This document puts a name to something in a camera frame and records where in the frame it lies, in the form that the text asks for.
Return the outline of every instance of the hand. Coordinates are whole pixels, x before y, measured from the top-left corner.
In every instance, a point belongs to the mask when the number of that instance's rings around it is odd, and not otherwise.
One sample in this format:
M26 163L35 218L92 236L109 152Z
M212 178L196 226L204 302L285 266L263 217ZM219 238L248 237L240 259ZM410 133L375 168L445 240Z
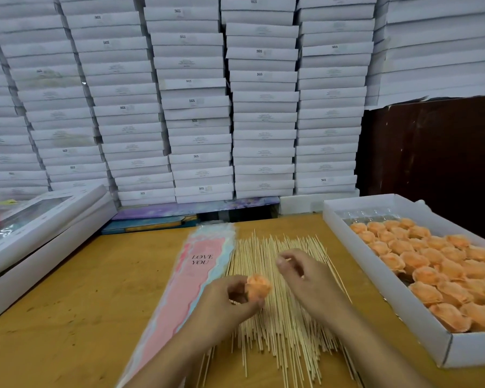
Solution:
M203 290L198 304L179 332L190 338L198 354L218 344L240 323L264 307L264 300L246 300L246 280L243 275L227 276L213 280Z
M350 307L330 268L304 251L290 249L279 253L277 267L295 297L319 323L331 328L336 314Z

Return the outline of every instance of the wooden table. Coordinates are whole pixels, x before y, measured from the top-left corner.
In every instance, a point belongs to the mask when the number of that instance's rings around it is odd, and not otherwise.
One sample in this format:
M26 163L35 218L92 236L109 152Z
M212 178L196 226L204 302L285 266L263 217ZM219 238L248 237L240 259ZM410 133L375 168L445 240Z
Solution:
M485 388L485 367L437 369L321 215L235 226L240 238L249 237L254 230L261 237L317 235L357 309L421 373L441 388ZM83 246L0 316L0 388L114 387L191 231L106 235ZM230 354L228 347L221 345L206 387L283 386L270 354L251 353L248 364L246 379L240 353ZM355 387L340 356L324 354L321 370L323 386Z

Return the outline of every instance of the right hand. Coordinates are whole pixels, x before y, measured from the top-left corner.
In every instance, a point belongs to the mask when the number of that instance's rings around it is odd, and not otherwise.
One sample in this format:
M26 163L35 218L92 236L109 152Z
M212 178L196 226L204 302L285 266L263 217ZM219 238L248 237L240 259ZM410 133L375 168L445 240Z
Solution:
M300 249L280 252L277 267L304 309L329 328L350 302L332 276L330 268Z

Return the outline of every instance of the left hand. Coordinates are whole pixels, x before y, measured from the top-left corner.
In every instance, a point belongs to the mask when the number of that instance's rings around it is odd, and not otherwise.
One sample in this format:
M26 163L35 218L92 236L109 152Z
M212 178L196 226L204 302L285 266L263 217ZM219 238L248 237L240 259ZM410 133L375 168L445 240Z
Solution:
M244 275L213 280L201 295L180 334L186 335L198 354L206 352L231 334L243 321L264 307L264 300L249 302L245 297Z

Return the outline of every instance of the brown cabinet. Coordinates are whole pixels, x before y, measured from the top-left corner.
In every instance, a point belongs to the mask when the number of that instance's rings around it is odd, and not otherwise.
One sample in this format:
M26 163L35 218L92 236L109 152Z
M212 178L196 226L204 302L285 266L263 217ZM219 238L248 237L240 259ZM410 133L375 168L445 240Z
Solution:
M356 174L363 196L425 200L485 238L485 97L365 112Z

